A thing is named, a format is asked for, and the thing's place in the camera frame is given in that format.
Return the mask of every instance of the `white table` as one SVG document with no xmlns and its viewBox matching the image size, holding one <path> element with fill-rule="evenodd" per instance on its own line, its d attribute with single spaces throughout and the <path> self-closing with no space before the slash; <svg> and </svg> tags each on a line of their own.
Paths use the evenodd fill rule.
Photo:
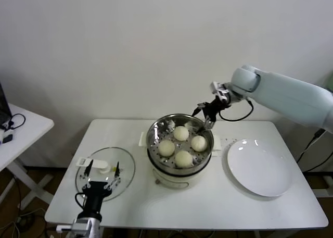
<svg viewBox="0 0 333 238">
<path fill-rule="evenodd" d="M 101 225 L 143 229 L 276 230 L 321 228 L 328 220 L 315 195 L 271 122 L 217 122 L 223 151 L 212 157 L 202 180 L 186 190 L 156 185 L 144 147 L 138 146 L 142 131 L 152 120 L 97 119 L 90 124 L 46 212 L 54 223 L 72 223 L 81 211 L 74 201 L 75 163 L 94 151 L 118 146 L 136 162 L 133 182 L 119 197 L 103 203 Z M 228 172 L 228 145 L 239 139 L 270 143 L 289 161 L 293 183 L 281 197 L 265 198 L 245 190 Z"/>
<path fill-rule="evenodd" d="M 41 138 L 47 131 L 49 131 L 54 123 L 52 120 L 37 115 L 28 110 L 22 109 L 15 105 L 9 104 L 11 113 L 21 113 L 25 116 L 25 124 L 17 128 L 14 132 L 14 137 L 11 142 L 0 145 L 0 171 L 7 167 L 18 179 L 20 179 L 31 192 L 21 201 L 21 209 L 25 209 L 28 204 L 38 197 L 50 203 L 53 195 L 43 190 L 43 187 L 52 179 L 52 176 L 47 174 L 39 184 L 36 184 L 27 174 L 24 167 L 19 161 L 15 161 L 27 148 Z M 22 119 L 17 116 L 14 119 L 15 124 L 18 124 Z M 14 184 L 14 179 L 10 181 L 2 195 L 0 196 L 0 203 Z"/>
</svg>

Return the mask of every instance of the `glass lid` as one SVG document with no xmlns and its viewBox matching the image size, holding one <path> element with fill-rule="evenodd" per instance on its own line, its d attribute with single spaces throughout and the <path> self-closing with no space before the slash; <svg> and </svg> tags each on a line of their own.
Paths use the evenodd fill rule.
<svg viewBox="0 0 333 238">
<path fill-rule="evenodd" d="M 131 184 L 135 174 L 135 161 L 133 156 L 123 148 L 109 147 L 100 149 L 88 157 L 93 162 L 89 166 L 79 167 L 75 177 L 75 186 L 78 192 L 90 181 L 106 181 L 108 185 L 116 183 L 112 194 L 104 198 L 103 202 L 116 198 Z M 107 162 L 107 168 L 101 169 Z"/>
</svg>

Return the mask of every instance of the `table leg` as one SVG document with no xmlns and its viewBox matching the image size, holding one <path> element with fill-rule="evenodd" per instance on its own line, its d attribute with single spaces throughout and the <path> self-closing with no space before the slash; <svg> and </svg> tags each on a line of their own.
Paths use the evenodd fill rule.
<svg viewBox="0 0 333 238">
<path fill-rule="evenodd" d="M 19 164 L 13 161 L 7 166 L 7 169 L 12 172 L 18 179 L 20 179 L 28 188 L 31 189 L 31 192 L 21 201 L 21 209 L 25 209 L 28 204 L 35 197 L 40 198 L 44 202 L 50 204 L 53 198 L 53 195 L 45 191 L 43 187 L 53 178 L 53 176 L 47 174 L 39 184 L 35 183 L 21 168 Z"/>
<path fill-rule="evenodd" d="M 327 189 L 312 190 L 317 198 L 332 198 L 333 197 L 333 179 L 331 176 L 323 177 L 328 185 Z"/>
<path fill-rule="evenodd" d="M 296 234 L 299 230 L 279 230 L 275 231 L 274 233 L 270 234 L 267 238 L 287 238 L 293 234 Z"/>
<path fill-rule="evenodd" d="M 104 233 L 104 227 L 99 227 L 99 237 L 102 238 Z"/>
<path fill-rule="evenodd" d="M 259 230 L 254 231 L 254 237 L 255 238 L 261 238 Z"/>
<path fill-rule="evenodd" d="M 24 171 L 27 172 L 27 170 L 21 165 L 20 160 L 18 160 L 17 165 L 20 166 L 20 168 Z M 11 187 L 15 184 L 15 179 L 12 178 L 11 181 L 8 183 L 8 185 L 6 186 L 5 190 L 2 192 L 2 194 L 0 195 L 0 204 L 2 203 L 2 201 L 5 199 L 6 195 L 8 194 L 9 190 L 11 189 Z"/>
</svg>

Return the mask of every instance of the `white wall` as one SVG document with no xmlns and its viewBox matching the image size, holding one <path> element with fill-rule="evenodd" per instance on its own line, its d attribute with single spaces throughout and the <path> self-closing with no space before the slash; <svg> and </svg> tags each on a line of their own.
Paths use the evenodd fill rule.
<svg viewBox="0 0 333 238">
<path fill-rule="evenodd" d="M 0 0 L 1 83 L 55 122 L 22 158 L 66 166 L 94 118 L 191 113 L 242 64 L 320 83 L 333 68 L 332 12 L 331 0 Z M 292 140 L 278 114 L 256 105 L 251 119 Z"/>
</svg>

